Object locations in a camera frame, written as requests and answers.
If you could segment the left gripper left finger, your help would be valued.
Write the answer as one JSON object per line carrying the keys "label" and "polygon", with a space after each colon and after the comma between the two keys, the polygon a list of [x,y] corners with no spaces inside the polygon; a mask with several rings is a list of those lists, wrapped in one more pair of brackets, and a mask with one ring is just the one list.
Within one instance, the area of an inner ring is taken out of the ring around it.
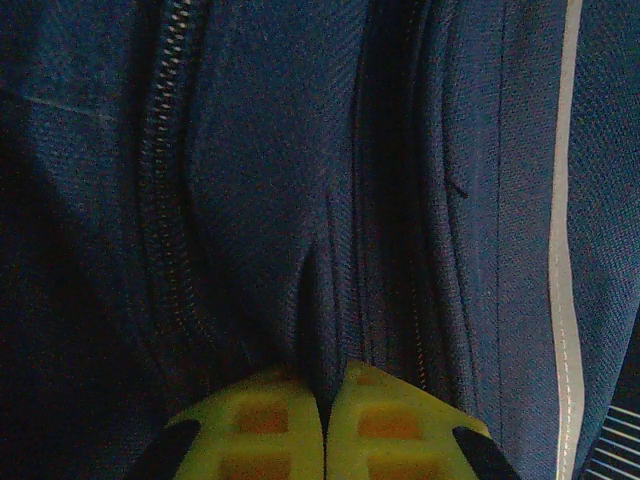
{"label": "left gripper left finger", "polygon": [[134,480],[325,480],[312,393],[269,369],[171,418],[134,463]]}

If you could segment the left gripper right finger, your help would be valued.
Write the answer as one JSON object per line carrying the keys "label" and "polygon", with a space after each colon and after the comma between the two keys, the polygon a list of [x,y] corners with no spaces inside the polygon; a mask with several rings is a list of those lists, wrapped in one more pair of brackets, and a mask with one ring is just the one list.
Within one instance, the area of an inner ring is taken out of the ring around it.
{"label": "left gripper right finger", "polygon": [[486,425],[363,362],[331,410],[326,480],[520,480]]}

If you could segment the navy blue backpack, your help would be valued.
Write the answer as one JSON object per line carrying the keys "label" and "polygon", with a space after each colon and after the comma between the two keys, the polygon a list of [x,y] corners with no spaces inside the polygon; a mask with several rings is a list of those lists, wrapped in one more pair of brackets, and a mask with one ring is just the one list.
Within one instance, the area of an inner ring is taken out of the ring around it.
{"label": "navy blue backpack", "polygon": [[583,480],[640,324],[640,0],[0,0],[0,480],[350,360]]}

